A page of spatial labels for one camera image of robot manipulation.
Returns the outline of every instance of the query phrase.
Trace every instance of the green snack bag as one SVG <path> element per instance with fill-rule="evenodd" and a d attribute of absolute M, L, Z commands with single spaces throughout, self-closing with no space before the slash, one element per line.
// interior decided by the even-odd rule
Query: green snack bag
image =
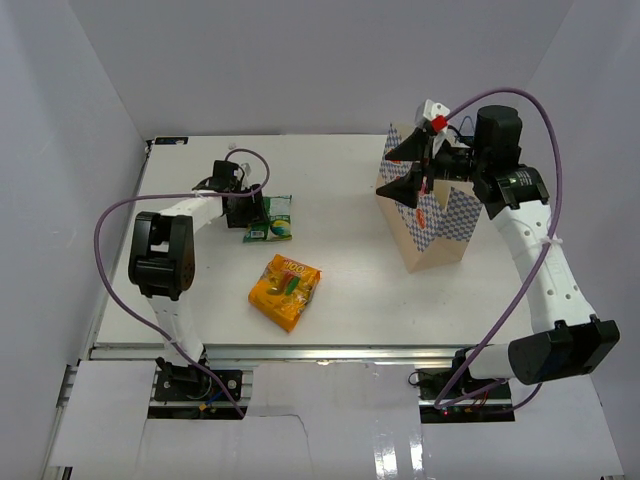
<path fill-rule="evenodd" d="M 242 242 L 291 240 L 291 195 L 263 197 L 263 202 L 269 222 L 249 225 Z"/>

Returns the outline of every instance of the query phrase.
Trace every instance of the yellow snack package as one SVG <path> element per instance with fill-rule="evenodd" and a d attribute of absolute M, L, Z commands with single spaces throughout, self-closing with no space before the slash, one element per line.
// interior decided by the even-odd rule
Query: yellow snack package
<path fill-rule="evenodd" d="M 291 332 L 319 281 L 320 270 L 276 255 L 249 292 L 249 303 Z"/>

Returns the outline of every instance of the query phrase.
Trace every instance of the white table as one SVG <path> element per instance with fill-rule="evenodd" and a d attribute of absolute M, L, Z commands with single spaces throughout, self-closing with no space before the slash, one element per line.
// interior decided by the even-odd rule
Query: white table
<path fill-rule="evenodd" d="M 196 236 L 190 306 L 205 344 L 458 346 L 482 338 L 520 285 L 508 249 L 483 213 L 462 262 L 408 274 L 374 196 L 384 141 L 381 135 L 223 136 L 153 147 L 140 194 L 189 191 L 236 144 L 268 160 L 266 195 L 293 195 L 292 241 L 243 244 L 243 231 L 227 229 L 224 219 Z M 248 161 L 251 181 L 262 180 L 259 161 L 246 154 L 233 160 Z M 136 213 L 172 203 L 141 202 Z M 152 319 L 146 299 L 127 277 L 131 225 L 114 287 Z M 247 302 L 275 253 L 323 271 L 312 304 L 291 334 Z M 495 341 L 530 333 L 522 302 Z M 159 344 L 155 332 L 107 302 L 97 346 Z"/>

